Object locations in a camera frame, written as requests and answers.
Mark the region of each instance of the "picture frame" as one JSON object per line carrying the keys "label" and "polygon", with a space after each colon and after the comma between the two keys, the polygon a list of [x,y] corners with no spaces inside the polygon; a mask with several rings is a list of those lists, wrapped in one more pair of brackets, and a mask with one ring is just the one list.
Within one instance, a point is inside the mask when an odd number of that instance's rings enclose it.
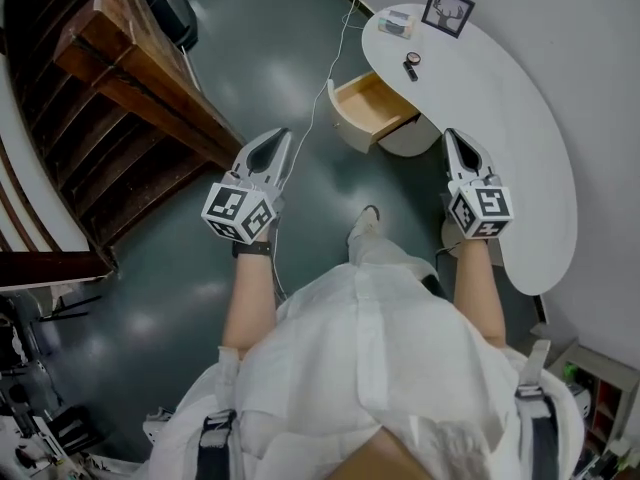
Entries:
{"label": "picture frame", "polygon": [[457,39],[475,5],[471,0],[427,0],[422,23]]}

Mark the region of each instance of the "stair step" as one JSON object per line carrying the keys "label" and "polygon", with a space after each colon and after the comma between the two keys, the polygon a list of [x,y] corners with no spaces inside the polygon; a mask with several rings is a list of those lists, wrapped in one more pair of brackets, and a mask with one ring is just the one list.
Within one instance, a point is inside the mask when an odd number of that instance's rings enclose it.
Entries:
{"label": "stair step", "polygon": [[27,69],[21,69],[16,73],[15,87],[20,96],[20,101],[24,102],[31,94],[33,88],[38,84],[47,68],[53,64],[53,52],[58,44],[62,27],[78,12],[89,0],[71,0],[71,3],[54,19],[45,36],[34,45],[29,55]]}
{"label": "stair step", "polygon": [[74,105],[76,98],[85,88],[86,85],[74,77],[60,88],[56,98],[43,112],[37,126],[32,128],[33,140],[40,151],[50,152],[53,133],[60,126],[60,121],[68,112],[69,106]]}
{"label": "stair step", "polygon": [[140,123],[123,136],[75,191],[77,215],[82,218],[121,176],[164,137],[164,132],[146,123]]}
{"label": "stair step", "polygon": [[91,163],[98,162],[102,155],[131,128],[130,123],[123,123],[116,130],[119,123],[125,118],[127,111],[122,107],[113,105],[106,113],[101,114],[97,122],[79,122],[70,127],[65,135],[68,136],[66,144],[60,144],[57,150],[56,170],[58,188],[68,188],[71,177],[82,178],[90,169]]}
{"label": "stair step", "polygon": [[204,172],[208,162],[171,137],[146,155],[130,179],[110,189],[110,197],[91,219],[98,244],[116,242],[144,216]]}
{"label": "stair step", "polygon": [[50,65],[40,79],[38,87],[31,93],[31,97],[24,103],[24,113],[31,129],[38,126],[40,119],[65,85],[74,80],[69,73],[55,64]]}
{"label": "stair step", "polygon": [[67,105],[64,107],[64,111],[56,116],[59,122],[57,126],[53,128],[51,135],[47,139],[47,144],[45,145],[46,153],[55,147],[60,137],[64,135],[69,126],[73,124],[94,96],[97,95],[95,89],[91,86],[81,84],[79,89],[72,98],[66,101]]}
{"label": "stair step", "polygon": [[40,19],[27,25],[25,31],[26,40],[15,53],[19,55],[16,65],[17,78],[22,78],[26,71],[31,71],[32,57],[36,55],[41,46],[55,38],[57,44],[62,27],[88,0],[50,0],[47,2],[49,10],[46,19]]}

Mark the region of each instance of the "shoe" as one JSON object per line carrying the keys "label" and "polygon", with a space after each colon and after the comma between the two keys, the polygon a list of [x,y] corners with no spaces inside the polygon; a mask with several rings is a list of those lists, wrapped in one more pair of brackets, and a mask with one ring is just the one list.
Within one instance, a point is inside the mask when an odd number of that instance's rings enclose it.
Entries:
{"label": "shoe", "polygon": [[365,233],[377,233],[380,225],[380,210],[370,204],[364,210],[353,225],[349,236],[347,237],[347,245]]}

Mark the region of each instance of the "white cable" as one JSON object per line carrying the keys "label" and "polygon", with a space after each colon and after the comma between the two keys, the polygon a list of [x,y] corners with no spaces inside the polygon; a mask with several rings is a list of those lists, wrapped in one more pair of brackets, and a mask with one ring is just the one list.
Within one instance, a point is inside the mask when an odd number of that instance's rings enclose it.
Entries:
{"label": "white cable", "polygon": [[436,255],[443,253],[443,252],[449,252],[449,251],[453,251],[456,247],[458,247],[462,242],[456,242],[454,245],[451,245],[449,247],[442,247],[441,249],[438,249],[436,251]]}
{"label": "white cable", "polygon": [[[302,149],[302,144],[304,144],[305,139],[307,138],[307,136],[309,135],[309,133],[311,133],[311,130],[313,129],[313,123],[314,123],[314,119],[316,117],[316,107],[318,105],[318,100],[320,99],[320,96],[322,96],[322,93],[324,92],[324,90],[327,88],[327,84],[329,83],[329,80],[331,79],[331,75],[333,73],[333,68],[336,65],[336,63],[338,62],[338,60],[340,59],[340,55],[342,54],[342,45],[344,43],[344,32],[345,32],[345,30],[347,30],[347,27],[360,28],[360,27],[355,27],[355,26],[349,25],[349,18],[355,12],[354,11],[354,7],[356,5],[356,1],[358,1],[358,0],[353,0],[351,2],[351,8],[349,9],[349,12],[347,14],[345,14],[344,16],[342,16],[342,20],[341,21],[342,21],[342,24],[344,26],[342,27],[342,31],[340,32],[340,45],[338,46],[338,54],[336,55],[336,58],[333,60],[333,62],[331,63],[331,66],[329,67],[329,74],[327,75],[327,78],[325,79],[324,84],[322,84],[322,89],[320,89],[320,92],[317,94],[317,96],[313,100],[313,107],[311,109],[311,121],[309,122],[309,128],[307,128],[307,131],[302,136],[302,139],[300,139],[300,144],[298,144],[298,149],[296,150],[296,154],[293,156],[293,160],[291,161],[291,169],[289,169],[289,174],[287,174],[287,177],[285,178],[284,183],[282,184],[283,187],[286,186],[287,181],[289,181],[289,177],[293,173],[293,168],[296,165],[296,160],[298,159],[298,154],[300,154],[300,150]],[[275,278],[275,282],[276,282],[276,293],[279,294],[279,297],[286,298],[286,293],[285,293],[284,289],[282,288],[282,283],[280,282],[280,276],[278,276],[278,269],[276,267],[276,257],[277,257],[277,254],[278,254],[278,229],[279,229],[279,227],[280,227],[280,222],[278,222],[276,224],[275,234],[274,234],[274,238],[273,238],[273,255],[272,255],[273,269],[272,270],[273,270],[273,277]]]}
{"label": "white cable", "polygon": [[[354,6],[356,5],[356,1],[357,0],[353,0],[351,2],[351,8],[349,9],[349,12],[346,14],[346,16],[351,16],[351,14],[352,14],[351,11],[353,11]],[[286,179],[284,180],[283,186],[285,186],[287,184],[287,181],[289,181],[289,177],[293,173],[293,168],[296,165],[296,160],[298,159],[298,154],[300,153],[300,150],[302,149],[302,145],[304,144],[304,141],[307,138],[307,136],[309,135],[309,133],[311,133],[311,129],[313,128],[314,119],[316,117],[316,106],[318,105],[318,100],[320,99],[320,96],[322,96],[322,93],[324,92],[324,90],[327,88],[327,84],[329,83],[329,80],[331,79],[331,75],[333,73],[333,68],[336,65],[336,63],[338,62],[338,60],[340,59],[340,55],[342,54],[342,44],[344,43],[344,32],[347,29],[347,26],[349,24],[349,19],[347,18],[346,23],[343,21],[343,24],[344,24],[344,26],[342,27],[342,32],[340,32],[340,45],[338,46],[338,55],[336,55],[336,58],[333,59],[333,62],[331,63],[331,67],[329,67],[329,74],[327,75],[327,78],[325,79],[324,84],[322,85],[322,89],[320,89],[320,92],[317,94],[317,96],[313,100],[313,107],[311,109],[311,122],[309,123],[309,128],[307,129],[305,134],[302,136],[302,139],[300,139],[300,144],[298,144],[298,149],[296,150],[296,154],[293,156],[293,160],[291,162],[291,169],[289,170],[289,174],[287,175]]]}
{"label": "white cable", "polygon": [[358,0],[358,5],[356,5],[356,8],[355,8],[352,12],[347,13],[347,14],[345,14],[345,15],[342,17],[342,20],[341,20],[341,21],[342,21],[342,24],[343,24],[343,25],[347,25],[347,28],[355,28],[355,29],[357,29],[357,30],[364,30],[364,27],[358,27],[358,26],[356,26],[356,25],[348,25],[348,24],[345,22],[345,20],[348,22],[348,21],[349,21],[349,18],[351,17],[351,15],[352,15],[352,14],[355,14],[355,12],[360,8],[360,3],[361,3],[361,1],[360,1],[360,0]]}

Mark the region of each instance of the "forearm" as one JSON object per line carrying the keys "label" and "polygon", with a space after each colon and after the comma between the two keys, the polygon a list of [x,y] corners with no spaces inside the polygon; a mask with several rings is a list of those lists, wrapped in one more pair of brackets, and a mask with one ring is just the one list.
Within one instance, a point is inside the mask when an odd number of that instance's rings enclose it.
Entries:
{"label": "forearm", "polygon": [[483,240],[460,244],[454,305],[496,347],[506,347],[504,313]]}
{"label": "forearm", "polygon": [[[266,232],[259,240],[266,241]],[[276,326],[271,258],[239,254],[222,345],[243,357]]]}

